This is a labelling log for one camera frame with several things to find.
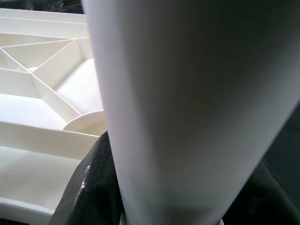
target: black plastic sheet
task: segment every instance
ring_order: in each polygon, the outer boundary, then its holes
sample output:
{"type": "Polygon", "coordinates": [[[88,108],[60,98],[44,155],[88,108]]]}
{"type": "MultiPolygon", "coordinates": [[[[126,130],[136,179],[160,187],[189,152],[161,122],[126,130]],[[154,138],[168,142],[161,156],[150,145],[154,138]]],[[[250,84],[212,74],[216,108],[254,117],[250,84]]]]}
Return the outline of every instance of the black plastic sheet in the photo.
{"type": "Polygon", "coordinates": [[[122,209],[106,132],[76,168],[49,225],[119,225],[122,209]]]}
{"type": "Polygon", "coordinates": [[[83,14],[80,0],[0,0],[0,8],[83,14]]]}

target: white pvc pipe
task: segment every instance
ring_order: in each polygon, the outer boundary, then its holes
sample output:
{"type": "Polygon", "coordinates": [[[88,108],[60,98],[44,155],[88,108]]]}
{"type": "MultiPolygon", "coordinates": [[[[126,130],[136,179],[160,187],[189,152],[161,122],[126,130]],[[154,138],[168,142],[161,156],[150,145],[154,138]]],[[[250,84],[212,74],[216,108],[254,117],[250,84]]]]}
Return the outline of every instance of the white pvc pipe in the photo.
{"type": "Polygon", "coordinates": [[[128,223],[215,224],[300,98],[299,7],[83,3],[128,223]]]}

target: white plastic tube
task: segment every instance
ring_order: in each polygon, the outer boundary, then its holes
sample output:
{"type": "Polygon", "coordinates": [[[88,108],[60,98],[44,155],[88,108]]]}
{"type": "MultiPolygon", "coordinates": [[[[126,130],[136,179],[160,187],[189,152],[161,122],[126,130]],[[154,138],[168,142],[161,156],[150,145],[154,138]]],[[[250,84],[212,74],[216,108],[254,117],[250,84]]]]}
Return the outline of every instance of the white plastic tube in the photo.
{"type": "Polygon", "coordinates": [[[83,3],[128,223],[215,224],[300,98],[298,5],[83,3]]]}

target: white plastic structure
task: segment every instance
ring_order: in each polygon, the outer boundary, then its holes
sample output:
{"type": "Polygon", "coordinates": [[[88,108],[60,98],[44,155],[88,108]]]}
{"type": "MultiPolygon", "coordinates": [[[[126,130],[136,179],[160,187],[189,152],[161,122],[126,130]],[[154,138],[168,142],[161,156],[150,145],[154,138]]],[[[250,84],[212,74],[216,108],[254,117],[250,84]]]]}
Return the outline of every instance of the white plastic structure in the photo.
{"type": "Polygon", "coordinates": [[[300,98],[299,4],[83,4],[128,224],[216,224],[300,98]]]}
{"type": "Polygon", "coordinates": [[[48,224],[106,129],[85,15],[0,9],[0,218],[48,224]]]}

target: white cylindrical pipe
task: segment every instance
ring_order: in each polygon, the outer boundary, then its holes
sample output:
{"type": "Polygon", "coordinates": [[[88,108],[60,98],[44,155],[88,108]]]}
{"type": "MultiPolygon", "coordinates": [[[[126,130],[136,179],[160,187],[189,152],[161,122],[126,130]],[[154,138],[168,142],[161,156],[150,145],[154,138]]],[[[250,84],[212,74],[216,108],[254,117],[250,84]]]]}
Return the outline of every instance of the white cylindrical pipe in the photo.
{"type": "Polygon", "coordinates": [[[299,4],[84,0],[130,225],[213,225],[300,98],[299,4]]]}

